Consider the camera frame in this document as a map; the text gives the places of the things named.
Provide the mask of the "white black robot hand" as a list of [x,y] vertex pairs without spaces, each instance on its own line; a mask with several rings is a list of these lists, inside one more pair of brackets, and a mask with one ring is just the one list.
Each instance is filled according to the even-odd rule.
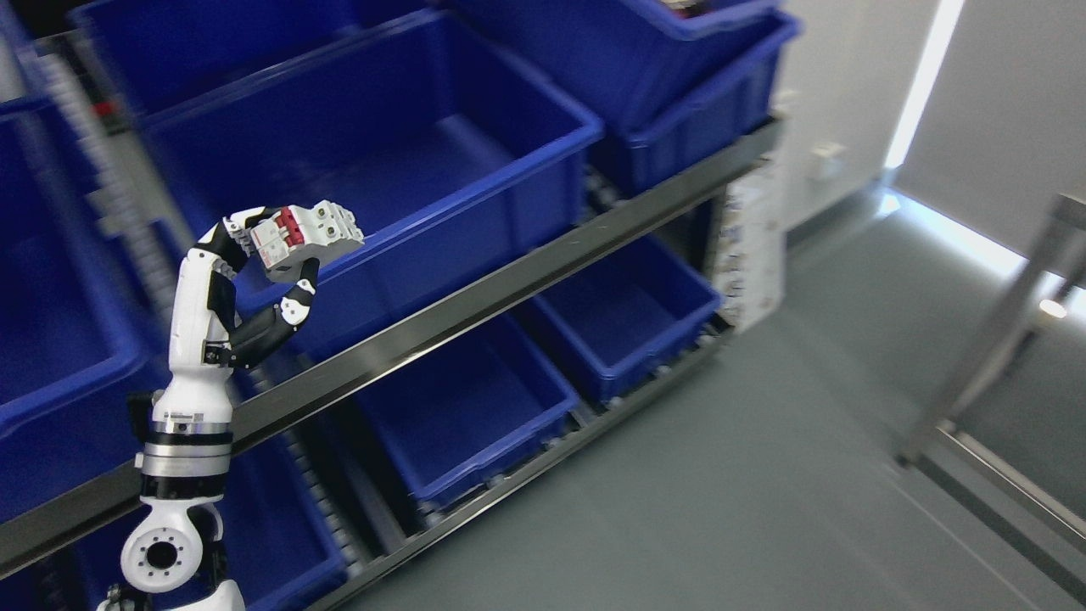
[[[257,206],[224,216],[185,254],[175,290],[168,368],[171,382],[154,403],[154,432],[219,434],[232,421],[227,383],[237,368],[255,367],[310,320],[321,262],[301,260],[301,221],[311,211]],[[233,278],[258,252],[256,232],[287,250],[287,278],[294,281],[276,303],[249,320],[237,318]]]

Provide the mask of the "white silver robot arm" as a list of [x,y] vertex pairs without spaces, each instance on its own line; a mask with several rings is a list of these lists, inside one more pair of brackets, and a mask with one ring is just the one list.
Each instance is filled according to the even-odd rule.
[[132,423],[132,434],[143,443],[136,464],[148,514],[121,546],[123,580],[108,588],[98,610],[152,610],[154,596],[197,576],[206,580],[206,595],[179,608],[244,610],[244,596],[228,574],[216,506],[232,463],[229,424],[144,420]]

